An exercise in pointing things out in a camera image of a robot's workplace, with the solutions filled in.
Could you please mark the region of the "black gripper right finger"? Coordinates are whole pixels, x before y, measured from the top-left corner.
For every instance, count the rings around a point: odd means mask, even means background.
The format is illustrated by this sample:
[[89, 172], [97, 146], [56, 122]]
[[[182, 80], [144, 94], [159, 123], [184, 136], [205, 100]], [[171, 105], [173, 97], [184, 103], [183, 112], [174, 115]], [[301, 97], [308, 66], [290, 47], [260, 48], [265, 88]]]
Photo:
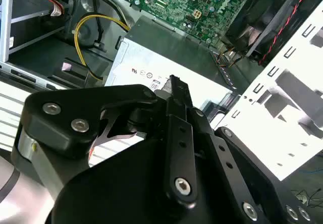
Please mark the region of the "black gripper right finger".
[[212, 130], [204, 113], [192, 106], [188, 85], [180, 83], [193, 136], [216, 171], [224, 192], [224, 223], [314, 223], [304, 204], [228, 128]]

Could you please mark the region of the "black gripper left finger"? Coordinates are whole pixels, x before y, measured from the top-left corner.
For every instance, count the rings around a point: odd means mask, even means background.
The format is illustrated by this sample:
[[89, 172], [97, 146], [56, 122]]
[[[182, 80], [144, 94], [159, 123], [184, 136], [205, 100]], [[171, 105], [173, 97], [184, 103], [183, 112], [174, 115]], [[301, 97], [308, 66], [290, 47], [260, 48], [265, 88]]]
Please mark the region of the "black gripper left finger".
[[139, 84], [33, 93], [25, 100], [14, 149], [57, 199], [80, 173], [137, 143], [155, 141], [165, 149], [166, 198], [171, 205], [193, 206], [193, 129], [181, 82], [171, 76], [161, 95]]

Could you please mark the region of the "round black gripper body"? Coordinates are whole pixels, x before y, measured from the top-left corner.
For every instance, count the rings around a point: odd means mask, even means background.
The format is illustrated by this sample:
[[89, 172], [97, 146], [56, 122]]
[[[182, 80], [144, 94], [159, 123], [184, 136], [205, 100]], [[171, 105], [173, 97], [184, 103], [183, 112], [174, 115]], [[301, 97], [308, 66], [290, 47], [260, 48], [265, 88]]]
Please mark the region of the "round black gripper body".
[[64, 186], [52, 223], [239, 223], [219, 174], [196, 153], [198, 199], [192, 210], [172, 206], [163, 192], [165, 149], [137, 143], [80, 173]]

